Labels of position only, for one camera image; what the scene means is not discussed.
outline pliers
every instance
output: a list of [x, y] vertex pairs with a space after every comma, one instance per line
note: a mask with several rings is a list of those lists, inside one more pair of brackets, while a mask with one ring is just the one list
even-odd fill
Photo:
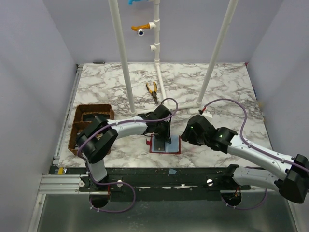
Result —
[[149, 89], [148, 83], [146, 84], [146, 87], [148, 89], [148, 91], [151, 93], [152, 97], [154, 98], [155, 103], [158, 105], [158, 97], [156, 96], [156, 92], [158, 91], [158, 88], [156, 86], [156, 82], [154, 81], [154, 91], [152, 91], [151, 89]]

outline cable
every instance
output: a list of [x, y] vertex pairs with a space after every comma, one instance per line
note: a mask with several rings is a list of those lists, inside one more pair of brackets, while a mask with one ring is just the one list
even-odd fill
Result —
[[246, 112], [245, 107], [244, 107], [242, 104], [240, 104], [238, 101], [233, 100], [233, 99], [229, 99], [229, 98], [219, 98], [219, 99], [216, 99], [216, 100], [213, 100], [213, 101], [207, 103], [207, 104], [204, 106], [204, 109], [206, 109], [207, 106], [209, 106], [210, 104], [212, 104], [212, 103], [214, 103], [214, 102], [217, 102], [217, 101], [231, 101], [231, 102], [233, 102], [233, 103], [236, 103], [236, 104], [237, 104], [238, 106], [240, 106], [241, 109], [243, 110], [243, 112], [244, 112], [244, 114], [245, 114], [245, 118], [244, 118], [244, 121], [243, 121], [243, 123], [242, 123], [242, 125], [241, 125], [239, 135], [240, 135], [240, 137], [241, 137], [241, 140], [242, 140], [246, 145], [250, 145], [250, 147], [252, 147], [254, 150], [256, 150], [256, 151], [258, 151], [258, 152], [261, 152], [261, 153], [263, 153], [264, 155], [267, 155], [267, 156], [269, 156], [269, 157], [272, 157], [272, 158], [274, 158], [275, 160], [279, 160], [280, 162], [288, 163], [288, 164], [290, 164], [290, 165], [293, 165], [293, 166], [295, 166], [295, 167], [297, 167], [297, 168], [300, 168], [301, 170], [303, 170], [303, 171], [309, 173], [309, 169], [307, 169], [307, 168], [305, 168], [305, 167], [303, 167], [303, 166], [301, 166], [301, 165], [299, 165], [299, 164], [297, 164], [297, 163], [294, 163], [294, 162], [291, 162], [291, 161], [288, 161], [288, 160], [282, 160], [281, 158], [279, 158], [279, 157], [277, 157], [277, 156], [275, 156], [275, 155], [273, 155], [273, 154], [270, 154], [270, 153], [268, 153], [268, 152], [266, 152], [266, 151], [264, 151], [264, 150], [262, 150], [262, 149], [259, 149], [258, 147], [255, 147], [255, 146], [251, 145], [250, 143], [248, 143], [248, 142], [246, 141], [246, 139], [243, 137], [243, 129], [244, 129], [245, 124], [246, 124], [246, 122], [247, 122], [247, 117], [248, 117], [248, 116], [247, 116], [247, 112]]
[[225, 205], [229, 208], [232, 208], [232, 209], [237, 209], [237, 210], [251, 210], [251, 209], [256, 209], [257, 207], [261, 206], [267, 199], [267, 195], [268, 195], [268, 191], [267, 189], [265, 189], [265, 193], [264, 193], [264, 197], [263, 199], [260, 201], [259, 204], [256, 204], [255, 206], [252, 206], [252, 207], [249, 207], [249, 208], [239, 208], [237, 206], [232, 206], [232, 205], [229, 205], [224, 199], [223, 197], [221, 197], [221, 200], [225, 203]]
[[101, 211], [101, 212], [106, 212], [106, 213], [122, 213], [122, 212], [128, 211], [129, 209], [131, 209], [131, 208], [134, 206], [135, 200], [136, 200], [136, 193], [135, 193], [135, 190], [134, 190], [134, 188], [132, 187], [132, 185], [130, 185], [129, 183], [120, 182], [120, 181], [117, 181], [117, 182], [108, 182], [108, 183], [100, 183], [100, 182], [96, 181], [96, 180], [93, 178], [93, 176], [92, 176], [92, 174], [91, 174], [91, 172], [90, 172], [90, 170], [89, 170], [89, 167], [88, 167], [87, 163], [86, 163], [86, 169], [87, 169], [87, 172], [89, 173], [89, 176], [90, 176], [92, 182], [95, 183], [96, 185], [101, 185], [101, 186], [106, 186], [106, 185], [108, 185], [108, 186], [110, 186], [110, 185], [123, 184], [123, 185], [129, 186], [130, 189], [131, 189], [132, 192], [133, 192], [133, 200], [132, 200], [132, 203], [131, 203], [131, 205], [129, 205], [129, 207], [127, 207], [127, 208], [125, 208], [125, 209], [122, 209], [122, 210], [108, 210], [108, 209], [95, 208], [95, 207], [92, 205], [92, 199], [91, 199], [91, 198], [89, 199], [89, 203], [90, 203], [90, 205], [91, 205], [90, 209], [96, 209], [98, 212]]
[[92, 140], [97, 134], [100, 134], [102, 131], [104, 131], [105, 129], [107, 129], [107, 128], [109, 128], [109, 127], [115, 126], [115, 125], [117, 125], [117, 124], [128, 123], [128, 122], [161, 122], [161, 121], [170, 119], [171, 117], [173, 117], [173, 116], [176, 114], [176, 112], [177, 112], [177, 110], [178, 110], [178, 103], [177, 103], [177, 101], [176, 101], [175, 99], [173, 99], [173, 98], [165, 98], [165, 99], [163, 99], [163, 101], [161, 102], [161, 104], [163, 104], [163, 102], [165, 102], [166, 100], [172, 100], [172, 101], [174, 101], [175, 104], [176, 104], [176, 108], [175, 108], [175, 110], [173, 111], [173, 113], [172, 113], [171, 115], [169, 115], [169, 116], [167, 116], [167, 117], [165, 117], [165, 118], [156, 119], [156, 120], [140, 120], [140, 119], [134, 120], [134, 119], [129, 119], [129, 120], [120, 121], [120, 122], [118, 122], [118, 123], [111, 123], [111, 124], [108, 124], [108, 125], [106, 125], [105, 127], [102, 127], [101, 129], [97, 130], [93, 135], [91, 135], [91, 136], [79, 147], [79, 149], [78, 149], [78, 151], [77, 151], [77, 156], [82, 157], [82, 156], [81, 156], [82, 149], [86, 146], [86, 144], [87, 144], [90, 140]]
[[[171, 117], [173, 117], [173, 116], [176, 114], [176, 112], [177, 112], [177, 110], [178, 110], [178, 103], [177, 103], [177, 101], [176, 101], [175, 99], [173, 99], [173, 98], [165, 98], [165, 99], [161, 102], [161, 104], [162, 104], [164, 101], [166, 101], [166, 100], [173, 100], [173, 101], [175, 102], [175, 104], [176, 104], [176, 108], [175, 108], [175, 110], [173, 111], [173, 113], [172, 113], [171, 115], [169, 115], [169, 116], [167, 116], [167, 117], [165, 117], [165, 118], [156, 119], [156, 120], [139, 120], [139, 119], [138, 119], [138, 120], [134, 120], [134, 119], [129, 119], [129, 120], [120, 121], [120, 122], [118, 122], [118, 123], [111, 123], [111, 124], [108, 124], [108, 125], [106, 125], [105, 127], [102, 127], [101, 129], [97, 130], [93, 135], [91, 135], [91, 136], [79, 147], [79, 149], [78, 149], [78, 151], [77, 151], [77, 156], [79, 156], [79, 157], [81, 157], [82, 159], [85, 160], [85, 158], [82, 157], [82, 156], [80, 155], [81, 152], [82, 152], [82, 149], [83, 149], [83, 148], [85, 147], [85, 145], [86, 145], [90, 140], [92, 140], [97, 134], [101, 133], [103, 130], [105, 130], [105, 129], [109, 128], [109, 127], [115, 126], [115, 125], [117, 125], [117, 124], [128, 123], [128, 122], [161, 122], [161, 121], [170, 119]], [[129, 210], [130, 208], [133, 207], [133, 205], [134, 205], [134, 203], [135, 203], [135, 200], [136, 200], [136, 193], [135, 193], [134, 188], [133, 188], [129, 183], [126, 183], [126, 182], [100, 183], [100, 182], [96, 181], [96, 180], [93, 178], [93, 176], [92, 176], [92, 174], [91, 174], [91, 172], [90, 172], [90, 170], [89, 170], [89, 167], [88, 167], [87, 163], [86, 163], [85, 165], [86, 165], [87, 172], [89, 173], [89, 176], [90, 176], [92, 182], [95, 183], [96, 185], [105, 186], [105, 185], [124, 184], [124, 185], [129, 186], [129, 187], [132, 189], [132, 192], [133, 192], [133, 200], [132, 200], [132, 203], [131, 203], [131, 205], [130, 205], [129, 207], [127, 207], [127, 208], [125, 208], [125, 209], [113, 211], [113, 210], [108, 210], [108, 209], [95, 208], [95, 207], [92, 205], [92, 202], [91, 202], [92, 199], [91, 199], [91, 198], [89, 199], [89, 202], [90, 202], [90, 204], [91, 204], [90, 209], [96, 209], [98, 212], [101, 211], [101, 212], [106, 212], [106, 213], [122, 213], [122, 212], [125, 212], [125, 211], [127, 211], [127, 210]]]

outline white robotic arm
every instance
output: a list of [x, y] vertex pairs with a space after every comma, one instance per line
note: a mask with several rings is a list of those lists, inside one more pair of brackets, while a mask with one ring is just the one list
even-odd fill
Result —
[[231, 129], [224, 127], [216, 129], [202, 115], [189, 119], [181, 139], [244, 158], [262, 168], [261, 170], [238, 167], [233, 172], [232, 178], [240, 186], [253, 185], [272, 189], [292, 202], [304, 202], [309, 189], [309, 175], [299, 166], [308, 169], [309, 162], [306, 157], [300, 154], [295, 158], [284, 155], [254, 144]]
[[[134, 134], [155, 133], [159, 139], [170, 142], [170, 118], [172, 113], [163, 105], [153, 112], [125, 120], [96, 119], [78, 136], [76, 143], [83, 152], [92, 177], [101, 181], [107, 175], [103, 158], [116, 139]], [[284, 198], [303, 203], [309, 189], [309, 168], [306, 157], [295, 158], [256, 145], [228, 128], [216, 129], [202, 115], [189, 119], [181, 139], [195, 145], [206, 145], [212, 150], [222, 151], [244, 158], [262, 169], [239, 167], [231, 178], [239, 185], [252, 185], [278, 191]]]

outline bolt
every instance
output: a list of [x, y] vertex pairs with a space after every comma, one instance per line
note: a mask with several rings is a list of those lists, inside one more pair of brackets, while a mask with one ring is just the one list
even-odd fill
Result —
[[210, 187], [210, 186], [213, 185], [213, 180], [208, 179], [208, 180], [206, 181], [206, 183], [207, 183], [207, 185]]

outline white wall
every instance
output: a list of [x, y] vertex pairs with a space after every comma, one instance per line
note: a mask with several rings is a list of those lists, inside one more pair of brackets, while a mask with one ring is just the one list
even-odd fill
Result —
[[[119, 61], [107, 0], [43, 0], [76, 63]], [[129, 61], [153, 61], [153, 31], [138, 37], [131, 26], [153, 20], [152, 2], [118, 0]], [[162, 0], [162, 62], [208, 62], [228, 0]], [[219, 62], [247, 62], [282, 0], [240, 0]]]
[[76, 66], [42, 0], [0, 7], [0, 230], [27, 231]]
[[[309, 1], [285, 0], [248, 65], [275, 150], [309, 158]], [[309, 195], [297, 205], [309, 231]]]

